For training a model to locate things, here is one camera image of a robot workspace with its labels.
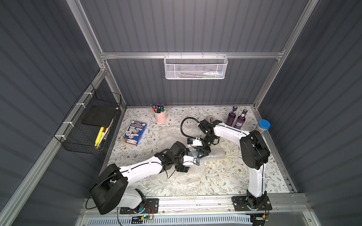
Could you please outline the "clear bubble wrap sheet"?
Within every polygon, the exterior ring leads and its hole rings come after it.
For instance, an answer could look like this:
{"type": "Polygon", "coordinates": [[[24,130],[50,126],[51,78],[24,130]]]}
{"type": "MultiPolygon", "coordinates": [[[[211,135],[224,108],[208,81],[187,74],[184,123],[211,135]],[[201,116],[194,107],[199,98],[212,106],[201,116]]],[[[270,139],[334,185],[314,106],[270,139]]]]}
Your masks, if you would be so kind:
{"type": "Polygon", "coordinates": [[[211,152],[188,147],[179,127],[147,129],[142,146],[150,157],[160,158],[165,166],[161,172],[137,183],[147,196],[225,195],[228,173],[228,141],[215,140],[211,152]]]}

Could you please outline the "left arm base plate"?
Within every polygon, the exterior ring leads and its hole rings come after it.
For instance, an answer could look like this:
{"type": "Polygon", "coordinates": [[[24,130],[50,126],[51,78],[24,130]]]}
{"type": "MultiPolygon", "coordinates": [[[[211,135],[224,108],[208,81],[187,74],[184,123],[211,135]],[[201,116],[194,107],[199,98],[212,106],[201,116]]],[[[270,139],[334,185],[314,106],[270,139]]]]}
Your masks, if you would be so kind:
{"type": "Polygon", "coordinates": [[[120,214],[155,214],[158,213],[159,199],[150,198],[142,201],[135,209],[122,207],[119,209],[120,214]]]}

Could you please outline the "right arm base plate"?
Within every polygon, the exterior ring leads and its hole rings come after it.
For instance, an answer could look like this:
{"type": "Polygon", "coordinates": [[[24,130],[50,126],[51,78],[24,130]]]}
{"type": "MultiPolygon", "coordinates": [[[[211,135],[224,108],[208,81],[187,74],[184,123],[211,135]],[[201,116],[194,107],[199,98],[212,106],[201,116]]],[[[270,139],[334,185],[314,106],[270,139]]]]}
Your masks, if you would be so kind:
{"type": "Polygon", "coordinates": [[[272,205],[267,195],[255,198],[252,195],[233,196],[235,211],[271,211],[272,205]]]}

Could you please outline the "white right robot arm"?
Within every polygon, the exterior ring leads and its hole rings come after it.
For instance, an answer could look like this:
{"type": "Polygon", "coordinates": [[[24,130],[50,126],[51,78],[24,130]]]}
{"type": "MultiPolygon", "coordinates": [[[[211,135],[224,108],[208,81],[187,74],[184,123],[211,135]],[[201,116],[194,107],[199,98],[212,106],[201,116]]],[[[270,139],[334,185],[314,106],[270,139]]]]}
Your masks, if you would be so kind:
{"type": "Polygon", "coordinates": [[[264,208],[270,211],[270,204],[265,189],[265,165],[268,163],[270,150],[268,149],[262,135],[258,131],[244,132],[228,126],[219,120],[210,123],[202,120],[198,123],[199,129],[205,134],[204,138],[193,138],[193,142],[199,140],[200,146],[195,148],[198,151],[198,158],[204,158],[211,153],[211,146],[216,145],[215,141],[220,138],[227,139],[238,145],[241,157],[249,168],[249,186],[247,189],[247,207],[252,211],[264,208]]]}

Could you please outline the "blue glass bottle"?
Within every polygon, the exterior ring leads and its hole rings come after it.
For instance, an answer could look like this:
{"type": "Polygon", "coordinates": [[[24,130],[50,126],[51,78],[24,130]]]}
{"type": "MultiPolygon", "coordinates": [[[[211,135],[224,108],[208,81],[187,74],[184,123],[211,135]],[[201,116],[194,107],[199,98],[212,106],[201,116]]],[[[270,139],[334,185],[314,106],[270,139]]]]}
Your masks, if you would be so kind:
{"type": "Polygon", "coordinates": [[[195,149],[192,151],[189,151],[188,156],[192,158],[192,162],[194,165],[199,166],[200,160],[204,157],[209,156],[209,153],[207,153],[205,150],[202,149],[195,149]]]}

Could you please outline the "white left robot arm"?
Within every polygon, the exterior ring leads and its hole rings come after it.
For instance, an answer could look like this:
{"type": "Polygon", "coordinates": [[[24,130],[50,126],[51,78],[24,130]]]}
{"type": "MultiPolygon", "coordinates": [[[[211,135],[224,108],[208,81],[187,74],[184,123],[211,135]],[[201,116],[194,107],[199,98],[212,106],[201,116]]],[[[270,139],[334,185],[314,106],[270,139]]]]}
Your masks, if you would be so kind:
{"type": "Polygon", "coordinates": [[[130,186],[144,178],[166,172],[172,166],[177,171],[188,172],[190,166],[199,165],[199,159],[189,155],[189,149],[181,142],[175,142],[170,149],[156,153],[153,157],[134,165],[107,166],[90,189],[97,210],[101,215],[117,207],[143,211],[146,198],[138,189],[130,186]]]}

